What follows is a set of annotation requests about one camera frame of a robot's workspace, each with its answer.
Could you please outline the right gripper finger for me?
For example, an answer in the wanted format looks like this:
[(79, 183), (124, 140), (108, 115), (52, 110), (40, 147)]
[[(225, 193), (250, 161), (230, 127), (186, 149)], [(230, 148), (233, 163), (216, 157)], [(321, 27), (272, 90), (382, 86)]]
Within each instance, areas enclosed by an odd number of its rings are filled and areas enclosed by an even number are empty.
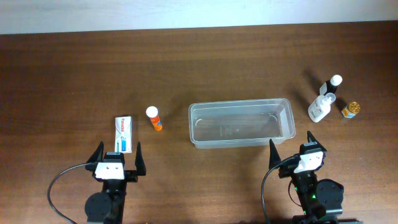
[(307, 131), (307, 141), (308, 143), (314, 142), (315, 144), (317, 143), (316, 138), (313, 136), (311, 131)]
[(272, 168), (278, 167), (282, 161), (272, 139), (269, 140), (269, 146), (270, 146), (269, 170), (271, 170)]

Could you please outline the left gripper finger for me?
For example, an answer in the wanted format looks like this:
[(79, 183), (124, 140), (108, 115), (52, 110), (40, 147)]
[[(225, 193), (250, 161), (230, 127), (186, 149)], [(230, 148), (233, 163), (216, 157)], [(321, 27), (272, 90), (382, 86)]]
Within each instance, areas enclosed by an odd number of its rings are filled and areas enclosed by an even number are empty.
[(104, 143), (101, 141), (87, 163), (101, 162), (103, 160)]
[(146, 165), (142, 156), (141, 143), (137, 143), (136, 149), (136, 158), (135, 158), (135, 166), (136, 166), (136, 175), (137, 176), (145, 176), (146, 175)]

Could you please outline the white plastic bottle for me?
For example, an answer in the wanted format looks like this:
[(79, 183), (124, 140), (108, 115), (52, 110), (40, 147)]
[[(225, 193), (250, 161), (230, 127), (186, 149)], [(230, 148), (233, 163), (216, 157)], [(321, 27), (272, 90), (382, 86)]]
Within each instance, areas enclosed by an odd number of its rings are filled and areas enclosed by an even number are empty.
[(326, 95), (320, 95), (316, 100), (308, 107), (308, 115), (310, 119), (318, 123), (321, 121), (331, 110), (331, 104), (336, 100), (334, 93), (327, 93)]

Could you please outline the white Panadol box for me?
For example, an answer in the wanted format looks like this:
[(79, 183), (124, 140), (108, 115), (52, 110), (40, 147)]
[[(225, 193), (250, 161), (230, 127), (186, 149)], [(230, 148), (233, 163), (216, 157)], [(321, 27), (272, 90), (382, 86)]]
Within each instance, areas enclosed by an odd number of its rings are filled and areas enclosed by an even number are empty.
[(114, 151), (120, 153), (132, 152), (132, 117), (123, 116), (115, 118), (115, 144)]

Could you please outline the small jar gold lid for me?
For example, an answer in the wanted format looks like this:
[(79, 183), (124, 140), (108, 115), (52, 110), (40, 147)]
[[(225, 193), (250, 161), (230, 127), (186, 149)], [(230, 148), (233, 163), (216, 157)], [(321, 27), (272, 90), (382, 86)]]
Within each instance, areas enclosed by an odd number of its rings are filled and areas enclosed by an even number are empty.
[(356, 101), (352, 101), (341, 110), (341, 113), (345, 118), (353, 118), (360, 112), (360, 110), (360, 104)]

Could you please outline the dark bottle white cap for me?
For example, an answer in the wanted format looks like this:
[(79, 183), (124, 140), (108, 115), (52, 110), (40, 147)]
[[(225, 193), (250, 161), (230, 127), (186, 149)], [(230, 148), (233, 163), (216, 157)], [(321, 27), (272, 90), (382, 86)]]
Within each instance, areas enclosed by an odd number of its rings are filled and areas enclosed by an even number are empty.
[(319, 89), (320, 95), (327, 93), (335, 93), (338, 86), (342, 83), (343, 78), (341, 75), (333, 75), (330, 80), (327, 80)]

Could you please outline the orange tube white cap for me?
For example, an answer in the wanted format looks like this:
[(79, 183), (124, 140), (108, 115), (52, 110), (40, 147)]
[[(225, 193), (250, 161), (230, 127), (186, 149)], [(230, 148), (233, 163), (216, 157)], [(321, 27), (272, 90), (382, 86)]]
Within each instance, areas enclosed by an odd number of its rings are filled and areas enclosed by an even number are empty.
[(146, 115), (150, 119), (154, 129), (161, 131), (163, 126), (159, 118), (159, 110), (155, 106), (150, 106), (146, 109)]

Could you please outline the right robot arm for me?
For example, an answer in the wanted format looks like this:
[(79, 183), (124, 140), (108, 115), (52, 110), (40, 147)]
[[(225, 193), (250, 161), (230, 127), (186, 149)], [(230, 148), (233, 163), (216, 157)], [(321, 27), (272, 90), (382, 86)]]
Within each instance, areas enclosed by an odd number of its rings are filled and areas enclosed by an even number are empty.
[(302, 208), (302, 215), (295, 215), (292, 223), (338, 223), (337, 216), (343, 213), (344, 187), (331, 179), (318, 180), (316, 171), (324, 165), (327, 150), (307, 132), (307, 143), (300, 146), (299, 153), (282, 160), (272, 140), (270, 145), (269, 171), (279, 171), (281, 179), (290, 177), (290, 186), (295, 187)]

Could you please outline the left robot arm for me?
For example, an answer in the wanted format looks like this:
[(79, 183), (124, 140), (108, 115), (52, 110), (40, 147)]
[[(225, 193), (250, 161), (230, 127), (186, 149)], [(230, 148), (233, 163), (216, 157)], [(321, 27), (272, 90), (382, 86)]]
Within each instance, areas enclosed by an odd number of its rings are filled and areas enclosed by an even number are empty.
[(103, 184), (102, 190), (91, 195), (85, 203), (87, 223), (122, 223), (127, 184), (137, 182), (146, 175), (141, 144), (137, 144), (135, 170), (124, 168), (125, 159), (121, 152), (104, 152), (101, 142), (87, 160), (85, 169)]

